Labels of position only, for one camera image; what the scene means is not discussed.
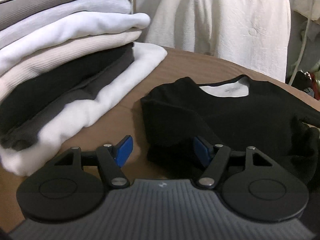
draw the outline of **folded black garment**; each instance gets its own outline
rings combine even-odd
[[[320,128],[320,112],[270,82],[241,75],[198,85],[185,77],[154,88],[141,105],[148,160],[171,178],[199,178],[204,167],[192,139],[201,136],[236,151],[255,146],[310,191],[320,186],[319,130],[307,125]]]
[[[132,47],[129,43],[81,57],[17,86],[0,106],[1,145],[15,150],[30,147],[65,104],[95,99],[134,61]]]

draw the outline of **stack of folded clothes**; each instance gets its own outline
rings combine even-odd
[[[133,43],[150,23],[129,0],[0,4],[0,156],[30,175],[94,124],[166,56]]]

